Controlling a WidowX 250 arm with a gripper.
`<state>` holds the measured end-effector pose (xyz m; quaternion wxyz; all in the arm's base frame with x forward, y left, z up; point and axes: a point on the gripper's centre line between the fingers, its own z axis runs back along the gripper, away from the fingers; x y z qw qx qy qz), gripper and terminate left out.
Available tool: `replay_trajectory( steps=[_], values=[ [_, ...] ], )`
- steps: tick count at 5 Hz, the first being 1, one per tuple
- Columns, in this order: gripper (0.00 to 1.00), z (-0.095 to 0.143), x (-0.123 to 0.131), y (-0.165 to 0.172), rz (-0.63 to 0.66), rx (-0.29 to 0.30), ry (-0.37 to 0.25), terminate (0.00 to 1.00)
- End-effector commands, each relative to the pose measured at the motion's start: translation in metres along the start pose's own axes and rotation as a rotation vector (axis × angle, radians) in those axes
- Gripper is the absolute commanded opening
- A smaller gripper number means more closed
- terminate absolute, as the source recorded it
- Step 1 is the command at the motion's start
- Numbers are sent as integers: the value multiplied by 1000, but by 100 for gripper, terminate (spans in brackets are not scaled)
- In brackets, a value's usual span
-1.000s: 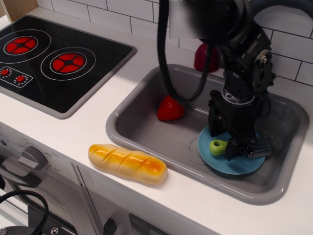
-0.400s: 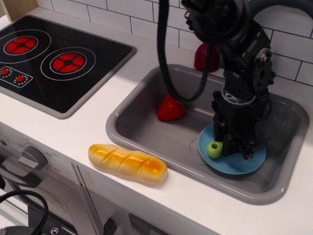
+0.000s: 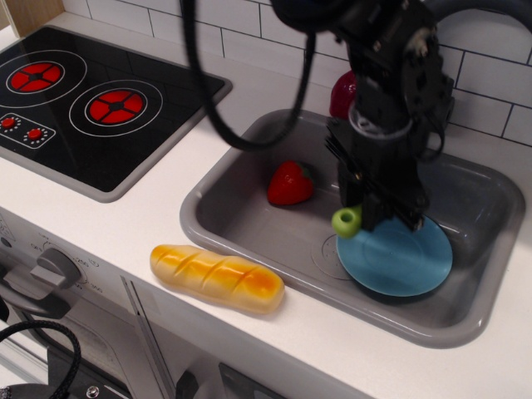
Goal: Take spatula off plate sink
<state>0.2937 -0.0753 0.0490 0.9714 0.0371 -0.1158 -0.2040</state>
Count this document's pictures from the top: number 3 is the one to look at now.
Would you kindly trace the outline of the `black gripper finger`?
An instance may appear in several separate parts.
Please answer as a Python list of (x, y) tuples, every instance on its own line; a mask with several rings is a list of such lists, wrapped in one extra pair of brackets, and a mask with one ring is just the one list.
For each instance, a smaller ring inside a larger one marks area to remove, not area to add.
[(343, 207), (353, 207), (363, 202), (364, 191), (361, 181), (343, 163), (337, 165), (337, 182)]
[(366, 195), (362, 200), (362, 229), (372, 232), (383, 220), (394, 215), (392, 205), (377, 195)]

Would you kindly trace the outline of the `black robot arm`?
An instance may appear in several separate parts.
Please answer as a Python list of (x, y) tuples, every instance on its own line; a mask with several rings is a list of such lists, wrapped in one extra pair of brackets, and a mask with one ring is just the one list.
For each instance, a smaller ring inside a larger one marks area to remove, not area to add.
[(275, 1), (273, 10), (294, 30), (346, 44), (357, 91), (326, 139), (342, 205), (360, 208), (367, 231), (391, 218), (417, 231), (430, 205), (418, 165), (439, 155), (428, 141), (444, 136), (454, 104), (436, 19), (420, 1)]

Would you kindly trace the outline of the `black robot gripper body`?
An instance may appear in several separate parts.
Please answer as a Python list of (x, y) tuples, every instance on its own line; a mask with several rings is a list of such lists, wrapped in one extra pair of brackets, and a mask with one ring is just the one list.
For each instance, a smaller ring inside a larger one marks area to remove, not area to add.
[(399, 219), (408, 229), (421, 228), (430, 200), (406, 140), (373, 140), (337, 118), (329, 118), (327, 128), (326, 147), (338, 164), (355, 173), (364, 197), (377, 195), (392, 205), (392, 219)]

